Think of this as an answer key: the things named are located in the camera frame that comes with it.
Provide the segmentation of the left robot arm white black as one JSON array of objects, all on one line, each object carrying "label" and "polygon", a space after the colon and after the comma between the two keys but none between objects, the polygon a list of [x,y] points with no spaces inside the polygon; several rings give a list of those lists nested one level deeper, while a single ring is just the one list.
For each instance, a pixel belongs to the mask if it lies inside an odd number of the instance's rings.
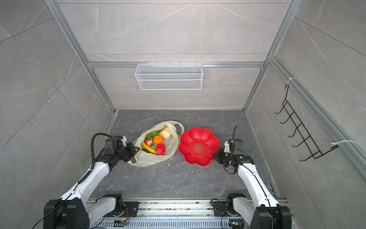
[{"label": "left robot arm white black", "polygon": [[139,147],[123,140],[107,141],[94,164],[77,183],[58,199],[44,207],[45,229],[88,229],[105,216],[119,217],[127,213],[120,194],[106,194],[91,205],[87,202],[99,183],[119,161],[128,162]]}]

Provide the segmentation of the yellow plastic bag fruit print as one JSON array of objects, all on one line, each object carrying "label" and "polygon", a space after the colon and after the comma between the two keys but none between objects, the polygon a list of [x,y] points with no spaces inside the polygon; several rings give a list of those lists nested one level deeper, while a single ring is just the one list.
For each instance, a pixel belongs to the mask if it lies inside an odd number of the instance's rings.
[{"label": "yellow plastic bag fruit print", "polygon": [[133,141],[137,153],[128,161],[135,167],[148,167],[171,159],[180,144],[185,129],[176,121],[164,121],[143,132]]}]

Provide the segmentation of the red fake strawberry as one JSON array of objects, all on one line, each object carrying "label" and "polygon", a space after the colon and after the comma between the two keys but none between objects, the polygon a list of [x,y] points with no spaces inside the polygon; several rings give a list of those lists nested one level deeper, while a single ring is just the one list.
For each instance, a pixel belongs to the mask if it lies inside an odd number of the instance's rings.
[{"label": "red fake strawberry", "polygon": [[155,149],[157,155],[164,155],[166,153],[166,147],[164,144],[158,144]]}]

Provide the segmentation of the red pink fake apple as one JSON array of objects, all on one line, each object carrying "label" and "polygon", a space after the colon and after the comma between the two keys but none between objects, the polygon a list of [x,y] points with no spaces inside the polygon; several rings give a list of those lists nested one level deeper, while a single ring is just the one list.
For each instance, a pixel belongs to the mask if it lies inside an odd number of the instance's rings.
[{"label": "red pink fake apple", "polygon": [[144,143],[145,143],[148,147],[153,146],[153,140],[151,140],[151,139],[149,139],[149,138],[145,139],[145,140],[144,140]]}]

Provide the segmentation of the red flower shaped plate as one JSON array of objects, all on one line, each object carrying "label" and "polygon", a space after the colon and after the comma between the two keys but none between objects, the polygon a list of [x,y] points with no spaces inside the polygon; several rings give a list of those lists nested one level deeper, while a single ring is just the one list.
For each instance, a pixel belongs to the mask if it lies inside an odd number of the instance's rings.
[{"label": "red flower shaped plate", "polygon": [[188,164],[208,166],[220,146],[219,139],[209,129],[194,127],[180,137],[178,151]]}]

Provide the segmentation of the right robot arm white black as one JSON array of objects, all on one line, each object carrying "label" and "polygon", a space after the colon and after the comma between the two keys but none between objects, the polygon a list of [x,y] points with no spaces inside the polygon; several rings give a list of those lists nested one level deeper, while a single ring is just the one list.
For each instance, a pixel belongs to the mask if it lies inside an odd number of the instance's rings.
[{"label": "right robot arm white black", "polygon": [[243,155],[242,150],[226,152],[220,148],[213,157],[227,168],[232,166],[244,182],[252,203],[239,193],[229,194],[227,210],[240,215],[251,229],[291,229],[292,214],[287,206],[273,197],[260,178],[254,161],[250,156]]}]

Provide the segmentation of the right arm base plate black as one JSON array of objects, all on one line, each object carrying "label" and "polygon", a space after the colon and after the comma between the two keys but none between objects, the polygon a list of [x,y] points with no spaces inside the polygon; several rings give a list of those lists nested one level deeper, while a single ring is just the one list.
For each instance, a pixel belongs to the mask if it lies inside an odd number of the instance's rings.
[{"label": "right arm base plate black", "polygon": [[212,199],[210,204],[213,208],[214,216],[215,217],[222,217],[227,213],[227,202],[220,201],[218,199]]}]

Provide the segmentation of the orange fake fruit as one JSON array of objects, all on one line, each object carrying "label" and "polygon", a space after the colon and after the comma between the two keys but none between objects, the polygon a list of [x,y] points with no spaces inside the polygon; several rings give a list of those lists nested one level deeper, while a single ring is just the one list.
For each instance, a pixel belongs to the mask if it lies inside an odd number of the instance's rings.
[{"label": "orange fake fruit", "polygon": [[164,138],[162,138],[160,135],[156,135],[153,139],[154,144],[159,145],[164,142]]}]

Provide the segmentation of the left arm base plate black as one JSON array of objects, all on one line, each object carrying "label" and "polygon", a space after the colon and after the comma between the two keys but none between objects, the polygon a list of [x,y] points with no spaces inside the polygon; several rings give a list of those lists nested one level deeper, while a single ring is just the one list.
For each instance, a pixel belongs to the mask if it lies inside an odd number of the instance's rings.
[{"label": "left arm base plate black", "polygon": [[139,204],[140,203],[137,201],[124,202],[121,207],[117,206],[116,209],[107,214],[106,217],[122,217],[125,219],[127,218],[127,216],[137,217]]}]

